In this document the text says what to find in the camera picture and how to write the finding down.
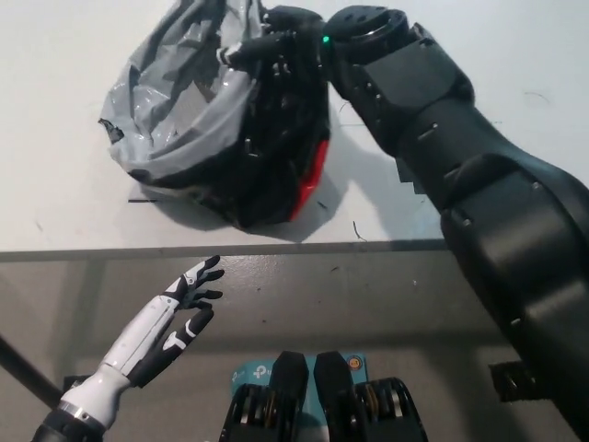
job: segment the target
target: robotic arm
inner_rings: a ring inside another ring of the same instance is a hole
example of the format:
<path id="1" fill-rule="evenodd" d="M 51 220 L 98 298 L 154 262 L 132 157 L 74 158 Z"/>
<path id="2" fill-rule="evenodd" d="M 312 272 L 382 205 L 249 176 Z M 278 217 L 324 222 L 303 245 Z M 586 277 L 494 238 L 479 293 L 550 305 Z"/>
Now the robotic arm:
<path id="1" fill-rule="evenodd" d="M 318 55 L 324 77 L 440 212 L 448 248 L 532 381 L 589 440 L 589 191 L 502 136 L 475 107 L 468 77 L 403 12 L 349 6 L 324 24 L 279 6 L 266 22 L 267 36 L 219 60 L 247 70 L 293 47 Z"/>
<path id="2" fill-rule="evenodd" d="M 101 441 L 115 421 L 121 395 L 144 387 L 164 371 L 213 318 L 211 304 L 203 299 L 218 299 L 222 293 L 200 287 L 223 276 L 223 270 L 212 270 L 219 260 L 214 256 L 200 262 L 149 301 L 123 330 L 96 373 L 63 395 L 33 442 Z M 199 311 L 161 343 L 176 313 L 186 308 Z"/>

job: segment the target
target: black cable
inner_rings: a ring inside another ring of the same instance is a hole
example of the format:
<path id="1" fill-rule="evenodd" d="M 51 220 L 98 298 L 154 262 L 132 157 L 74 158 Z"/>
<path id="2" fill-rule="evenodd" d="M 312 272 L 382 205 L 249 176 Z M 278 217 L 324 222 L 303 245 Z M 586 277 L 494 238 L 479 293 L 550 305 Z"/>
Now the black cable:
<path id="1" fill-rule="evenodd" d="M 0 366 L 49 408 L 59 405 L 64 394 L 0 336 Z"/>

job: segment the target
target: white table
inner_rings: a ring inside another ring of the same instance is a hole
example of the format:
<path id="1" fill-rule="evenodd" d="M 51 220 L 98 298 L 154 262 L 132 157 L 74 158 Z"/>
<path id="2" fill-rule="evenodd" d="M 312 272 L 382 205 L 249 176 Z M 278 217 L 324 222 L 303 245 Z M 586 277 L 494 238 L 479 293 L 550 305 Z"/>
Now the white table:
<path id="1" fill-rule="evenodd" d="M 328 18 L 347 5 L 378 2 L 286 3 Z M 381 3 L 404 9 L 432 32 L 470 76 L 479 108 L 504 134 L 589 185 L 586 1 Z M 442 243 L 429 201 L 399 182 L 394 160 L 335 93 L 322 185 L 293 224 L 253 235 L 192 207 L 128 203 L 134 183 L 110 159 L 97 119 L 126 58 L 169 6 L 168 0 L 7 0 L 0 6 L 0 261 Z"/>

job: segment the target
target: red object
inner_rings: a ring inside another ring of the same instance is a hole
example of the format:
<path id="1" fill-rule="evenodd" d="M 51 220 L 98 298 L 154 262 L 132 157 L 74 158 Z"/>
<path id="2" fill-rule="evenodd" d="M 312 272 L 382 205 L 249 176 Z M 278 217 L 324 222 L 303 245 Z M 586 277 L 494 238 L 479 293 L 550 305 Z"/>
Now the red object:
<path id="1" fill-rule="evenodd" d="M 319 143 L 315 158 L 313 158 L 313 164 L 309 169 L 308 173 L 303 178 L 300 186 L 300 192 L 298 194 L 298 201 L 294 206 L 294 210 L 291 213 L 289 221 L 293 221 L 298 213 L 301 211 L 309 199 L 311 193 L 317 188 L 321 181 L 321 172 L 323 171 L 323 164 L 325 163 L 325 157 L 328 155 L 329 140 L 323 140 Z"/>

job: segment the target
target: black robotic arm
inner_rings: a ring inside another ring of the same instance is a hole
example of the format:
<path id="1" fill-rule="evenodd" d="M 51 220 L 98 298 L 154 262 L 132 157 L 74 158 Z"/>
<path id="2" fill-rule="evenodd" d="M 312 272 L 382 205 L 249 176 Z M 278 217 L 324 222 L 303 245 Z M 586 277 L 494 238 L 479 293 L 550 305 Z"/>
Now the black robotic arm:
<path id="1" fill-rule="evenodd" d="M 401 11 L 350 6 L 323 35 L 329 81 L 406 162 L 481 302 L 589 439 L 589 191 L 503 137 L 467 76 Z"/>

